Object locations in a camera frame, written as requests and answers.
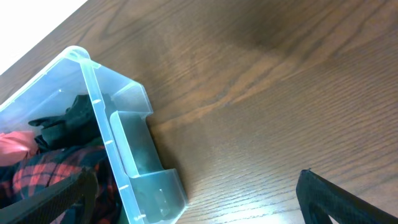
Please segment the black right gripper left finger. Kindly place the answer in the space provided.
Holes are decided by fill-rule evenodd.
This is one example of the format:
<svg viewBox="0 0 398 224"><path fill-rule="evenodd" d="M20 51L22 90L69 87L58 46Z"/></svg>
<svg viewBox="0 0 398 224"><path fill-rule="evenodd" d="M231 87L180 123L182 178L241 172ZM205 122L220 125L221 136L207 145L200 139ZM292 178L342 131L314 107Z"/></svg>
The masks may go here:
<svg viewBox="0 0 398 224"><path fill-rule="evenodd" d="M76 222L89 223L97 191L96 175L83 169L27 199L1 209L1 223L51 223L78 202L82 203L83 208Z"/></svg>

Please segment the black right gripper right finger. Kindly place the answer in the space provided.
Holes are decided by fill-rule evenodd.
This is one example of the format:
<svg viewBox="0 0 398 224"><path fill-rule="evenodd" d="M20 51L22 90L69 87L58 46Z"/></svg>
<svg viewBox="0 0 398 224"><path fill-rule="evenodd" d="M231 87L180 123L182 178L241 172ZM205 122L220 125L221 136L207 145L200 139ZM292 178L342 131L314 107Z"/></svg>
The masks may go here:
<svg viewBox="0 0 398 224"><path fill-rule="evenodd" d="M296 195L306 224L397 223L397 217L367 203L310 170L302 170Z"/></svg>

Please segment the red navy plaid shirt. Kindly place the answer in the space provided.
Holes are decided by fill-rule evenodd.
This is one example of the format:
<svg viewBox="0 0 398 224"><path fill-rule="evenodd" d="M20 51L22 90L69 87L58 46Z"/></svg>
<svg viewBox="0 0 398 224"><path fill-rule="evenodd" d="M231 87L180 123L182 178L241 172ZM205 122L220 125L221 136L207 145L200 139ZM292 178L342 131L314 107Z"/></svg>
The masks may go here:
<svg viewBox="0 0 398 224"><path fill-rule="evenodd" d="M74 146L1 167L1 208L27 199L83 169L93 171L98 193L90 223L117 223L122 202L103 146Z"/></svg>

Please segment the dark navy garment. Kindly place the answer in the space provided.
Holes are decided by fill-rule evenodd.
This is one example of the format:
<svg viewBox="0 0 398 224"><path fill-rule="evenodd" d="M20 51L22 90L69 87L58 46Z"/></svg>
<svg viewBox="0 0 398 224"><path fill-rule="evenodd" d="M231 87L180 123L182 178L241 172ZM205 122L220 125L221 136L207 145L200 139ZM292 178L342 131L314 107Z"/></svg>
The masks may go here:
<svg viewBox="0 0 398 224"><path fill-rule="evenodd" d="M29 125L41 127L35 137L41 152L104 145L89 95L76 96L63 115L35 119Z"/></svg>

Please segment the pink shirt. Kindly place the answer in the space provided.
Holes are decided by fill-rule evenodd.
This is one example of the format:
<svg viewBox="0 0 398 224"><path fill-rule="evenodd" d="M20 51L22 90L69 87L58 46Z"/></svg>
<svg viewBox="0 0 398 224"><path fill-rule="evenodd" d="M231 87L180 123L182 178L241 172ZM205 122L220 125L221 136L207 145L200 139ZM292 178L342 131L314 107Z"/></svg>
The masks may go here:
<svg viewBox="0 0 398 224"><path fill-rule="evenodd" d="M34 138L32 131L1 133L1 167L35 156L39 147Z"/></svg>

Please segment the dark green garment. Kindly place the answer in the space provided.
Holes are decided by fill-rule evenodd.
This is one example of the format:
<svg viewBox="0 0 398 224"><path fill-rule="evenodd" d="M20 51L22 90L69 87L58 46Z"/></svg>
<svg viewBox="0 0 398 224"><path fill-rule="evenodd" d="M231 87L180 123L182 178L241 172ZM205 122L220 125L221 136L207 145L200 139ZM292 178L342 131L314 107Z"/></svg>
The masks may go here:
<svg viewBox="0 0 398 224"><path fill-rule="evenodd" d="M128 155L125 156L127 174L131 178L137 204L147 223L157 223L163 219L155 199L157 182L152 178L143 177L144 174L163 170L154 142L145 119L139 114L121 111L118 115L128 144Z"/></svg>

